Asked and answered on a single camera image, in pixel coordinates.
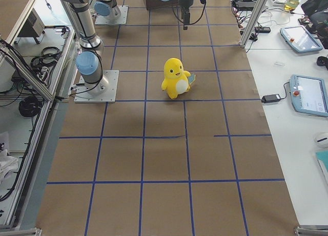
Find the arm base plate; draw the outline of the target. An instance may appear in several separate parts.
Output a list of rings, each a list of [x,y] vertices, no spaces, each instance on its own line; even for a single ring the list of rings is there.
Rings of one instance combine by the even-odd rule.
[[[96,25],[124,25],[127,22],[128,6],[117,5],[111,8],[108,5],[103,5],[101,2],[97,2],[94,6],[96,13]]]
[[[116,99],[118,77],[118,70],[104,70],[102,80],[94,88],[94,85],[85,84],[83,77],[80,76],[79,83],[83,83],[83,85],[77,87],[74,101],[76,103],[114,103]]]

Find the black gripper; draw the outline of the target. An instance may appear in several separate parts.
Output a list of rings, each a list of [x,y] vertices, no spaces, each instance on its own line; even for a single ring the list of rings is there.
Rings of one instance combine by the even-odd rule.
[[[183,22],[183,30],[188,29],[190,24],[190,10],[189,8],[193,5],[194,0],[178,0],[181,7],[181,17]]]

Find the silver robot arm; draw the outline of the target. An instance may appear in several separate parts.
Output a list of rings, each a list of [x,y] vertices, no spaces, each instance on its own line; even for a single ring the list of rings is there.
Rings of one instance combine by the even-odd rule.
[[[100,37],[96,34],[94,24],[91,17],[89,1],[91,0],[61,0],[63,4],[68,5],[66,10],[74,30],[79,34],[79,43],[85,50],[90,50],[100,45]],[[181,9],[182,26],[184,30],[188,29],[190,23],[190,7],[194,0],[178,0]]]
[[[94,10],[98,15],[101,15],[109,20],[114,20],[121,16],[121,11],[117,5],[117,0],[96,1],[94,4]]]

